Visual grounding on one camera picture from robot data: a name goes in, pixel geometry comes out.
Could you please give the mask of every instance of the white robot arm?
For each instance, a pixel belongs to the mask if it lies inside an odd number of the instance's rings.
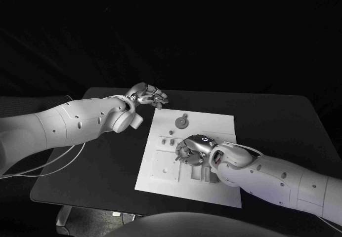
[[[36,152],[82,144],[128,125],[137,129],[143,118],[135,107],[151,104],[160,109],[164,103],[166,94],[138,83],[124,96],[75,100],[40,113],[0,118],[0,176]]]
[[[309,212],[342,225],[342,180],[327,177],[257,150],[203,135],[187,137],[176,148],[180,162],[211,171],[232,187],[274,205]]]

